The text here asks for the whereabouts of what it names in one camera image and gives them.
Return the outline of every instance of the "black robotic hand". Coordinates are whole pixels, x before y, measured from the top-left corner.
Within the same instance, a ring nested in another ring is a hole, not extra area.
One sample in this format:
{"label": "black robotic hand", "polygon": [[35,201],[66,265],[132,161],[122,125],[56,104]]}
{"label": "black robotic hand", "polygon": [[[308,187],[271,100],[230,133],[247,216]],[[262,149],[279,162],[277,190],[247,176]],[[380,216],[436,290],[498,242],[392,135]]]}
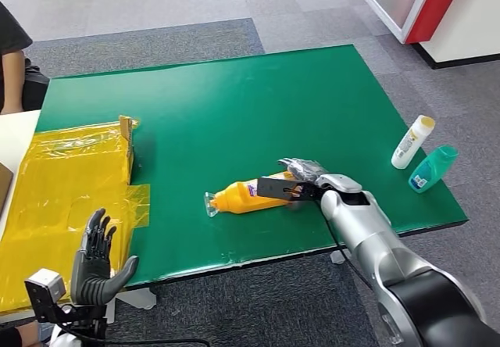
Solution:
{"label": "black robotic hand", "polygon": [[99,209],[87,223],[81,246],[77,251],[72,274],[72,300],[81,306],[103,306],[118,294],[130,279],[139,264],[139,257],[129,257],[123,269],[110,278],[109,251],[116,227],[106,234],[110,218]]}

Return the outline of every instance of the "red panel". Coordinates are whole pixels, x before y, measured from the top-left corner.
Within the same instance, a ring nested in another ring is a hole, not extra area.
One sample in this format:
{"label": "red panel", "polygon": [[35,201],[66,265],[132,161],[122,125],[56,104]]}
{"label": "red panel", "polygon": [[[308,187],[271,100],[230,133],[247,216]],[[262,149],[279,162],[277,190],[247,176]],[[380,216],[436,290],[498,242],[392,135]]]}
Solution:
{"label": "red panel", "polygon": [[425,0],[405,43],[413,44],[430,40],[452,1]]}

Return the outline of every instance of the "yellow plastic sheet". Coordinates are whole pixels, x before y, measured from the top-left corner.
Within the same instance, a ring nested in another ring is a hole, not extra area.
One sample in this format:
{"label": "yellow plastic sheet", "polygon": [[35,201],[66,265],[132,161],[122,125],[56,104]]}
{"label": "yellow plastic sheet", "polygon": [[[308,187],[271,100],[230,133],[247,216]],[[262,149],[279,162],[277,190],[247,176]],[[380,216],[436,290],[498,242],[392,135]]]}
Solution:
{"label": "yellow plastic sheet", "polygon": [[42,267],[60,273],[69,289],[83,228],[101,207],[118,227],[112,274],[124,263],[132,229],[148,225],[149,216],[149,186],[128,185],[131,125],[121,117],[35,134],[0,241],[0,313],[29,306],[24,280]]}

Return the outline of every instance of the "white cylindrical bottle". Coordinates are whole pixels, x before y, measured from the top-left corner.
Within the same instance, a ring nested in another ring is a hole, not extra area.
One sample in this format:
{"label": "white cylindrical bottle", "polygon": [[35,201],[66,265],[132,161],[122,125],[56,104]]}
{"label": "white cylindrical bottle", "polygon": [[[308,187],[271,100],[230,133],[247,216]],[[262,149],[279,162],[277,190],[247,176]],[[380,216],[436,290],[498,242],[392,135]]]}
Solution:
{"label": "white cylindrical bottle", "polygon": [[419,115],[397,145],[391,162],[396,169],[406,169],[435,124],[432,118]]}

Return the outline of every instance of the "teal bottle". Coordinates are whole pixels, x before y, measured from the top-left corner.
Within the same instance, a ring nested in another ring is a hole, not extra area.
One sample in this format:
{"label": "teal bottle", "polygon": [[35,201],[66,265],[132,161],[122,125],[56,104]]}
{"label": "teal bottle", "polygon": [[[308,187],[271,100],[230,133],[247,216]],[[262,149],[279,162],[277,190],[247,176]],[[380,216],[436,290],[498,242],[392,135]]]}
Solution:
{"label": "teal bottle", "polygon": [[418,193],[427,191],[441,179],[457,156],[458,150],[452,146],[443,145],[436,148],[417,166],[408,183]]}

